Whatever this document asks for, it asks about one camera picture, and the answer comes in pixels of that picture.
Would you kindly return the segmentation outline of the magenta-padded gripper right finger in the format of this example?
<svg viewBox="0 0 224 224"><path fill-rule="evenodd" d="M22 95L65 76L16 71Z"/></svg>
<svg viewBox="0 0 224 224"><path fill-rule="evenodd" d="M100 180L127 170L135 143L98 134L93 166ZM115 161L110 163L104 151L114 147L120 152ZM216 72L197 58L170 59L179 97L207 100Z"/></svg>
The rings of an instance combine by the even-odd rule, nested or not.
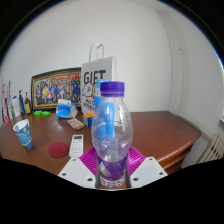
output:
<svg viewBox="0 0 224 224"><path fill-rule="evenodd" d="M135 148L130 148L127 157L127 186L140 188L155 182L167 173L154 157L145 157Z"/></svg>

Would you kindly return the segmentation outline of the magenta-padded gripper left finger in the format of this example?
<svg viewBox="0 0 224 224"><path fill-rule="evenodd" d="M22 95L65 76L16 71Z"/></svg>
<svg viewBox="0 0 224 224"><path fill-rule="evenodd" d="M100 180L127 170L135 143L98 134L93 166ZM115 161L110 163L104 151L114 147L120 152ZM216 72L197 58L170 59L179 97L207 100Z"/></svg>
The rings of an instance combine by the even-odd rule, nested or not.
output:
<svg viewBox="0 0 224 224"><path fill-rule="evenodd" d="M99 173L95 149L90 148L80 158L71 158L58 176L84 188L97 188Z"/></svg>

